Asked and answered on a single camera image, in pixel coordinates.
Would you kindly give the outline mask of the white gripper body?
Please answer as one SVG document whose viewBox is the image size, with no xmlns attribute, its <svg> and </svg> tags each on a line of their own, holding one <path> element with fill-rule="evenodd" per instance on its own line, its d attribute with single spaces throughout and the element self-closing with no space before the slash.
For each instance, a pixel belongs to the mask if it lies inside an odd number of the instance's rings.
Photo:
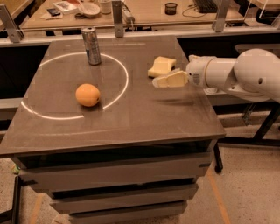
<svg viewBox="0 0 280 224">
<path fill-rule="evenodd" d="M 213 59 L 214 56 L 189 56 L 186 73 L 190 84 L 198 88 L 207 88 L 207 67 Z"/>
</svg>

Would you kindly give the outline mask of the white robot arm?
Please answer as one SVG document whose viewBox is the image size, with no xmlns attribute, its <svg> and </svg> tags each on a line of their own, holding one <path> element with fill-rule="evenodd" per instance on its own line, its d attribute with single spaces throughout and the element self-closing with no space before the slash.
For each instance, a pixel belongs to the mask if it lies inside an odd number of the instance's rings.
<svg viewBox="0 0 280 224">
<path fill-rule="evenodd" d="M 280 59 L 263 49 L 249 49 L 236 59 L 189 56 L 186 70 L 160 75 L 155 88 L 216 88 L 251 102 L 280 102 Z"/>
</svg>

